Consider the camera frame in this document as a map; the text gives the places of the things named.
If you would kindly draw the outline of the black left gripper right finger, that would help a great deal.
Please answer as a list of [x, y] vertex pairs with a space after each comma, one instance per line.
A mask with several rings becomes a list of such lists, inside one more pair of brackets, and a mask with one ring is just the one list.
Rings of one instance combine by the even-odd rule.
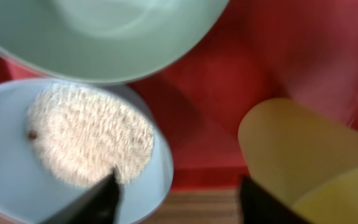
[[248, 176], [242, 178], [239, 201], [244, 224], [309, 224]]

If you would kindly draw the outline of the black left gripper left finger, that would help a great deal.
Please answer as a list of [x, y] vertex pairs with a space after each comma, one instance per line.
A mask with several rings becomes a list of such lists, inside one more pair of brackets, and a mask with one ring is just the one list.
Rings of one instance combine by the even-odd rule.
[[113, 224], [121, 201], [118, 170], [87, 190], [82, 196], [42, 224]]

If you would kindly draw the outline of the yellow cup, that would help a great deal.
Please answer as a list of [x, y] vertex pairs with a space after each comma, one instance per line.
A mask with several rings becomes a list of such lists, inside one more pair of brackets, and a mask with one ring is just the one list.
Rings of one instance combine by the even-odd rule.
[[250, 176], [311, 223], [358, 224], [358, 132], [275, 98], [242, 119]]

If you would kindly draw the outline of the light blue bowl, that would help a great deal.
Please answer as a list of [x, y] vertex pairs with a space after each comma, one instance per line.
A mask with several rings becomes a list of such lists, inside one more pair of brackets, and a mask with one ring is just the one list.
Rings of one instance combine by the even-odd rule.
[[[55, 179], [32, 152], [26, 114], [33, 99], [53, 80], [32, 78], [0, 84], [0, 213], [17, 223], [42, 223], [85, 193]], [[173, 160], [168, 142], [154, 131], [154, 149], [144, 171], [124, 186], [117, 223], [137, 223], [170, 191]]]

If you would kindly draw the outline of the green bowl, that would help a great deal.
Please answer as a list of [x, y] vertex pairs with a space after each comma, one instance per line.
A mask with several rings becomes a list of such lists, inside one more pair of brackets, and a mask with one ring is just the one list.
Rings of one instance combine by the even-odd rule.
[[190, 51], [224, 0], [0, 1], [0, 57], [51, 77], [123, 83]]

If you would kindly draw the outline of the white rice pile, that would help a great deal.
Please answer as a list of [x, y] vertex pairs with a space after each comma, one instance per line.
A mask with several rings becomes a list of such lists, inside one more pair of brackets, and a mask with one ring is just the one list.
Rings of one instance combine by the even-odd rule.
[[118, 172], [127, 184], [145, 169], [154, 148], [154, 129], [120, 98], [95, 88], [54, 83], [27, 110], [32, 148], [57, 179], [91, 187]]

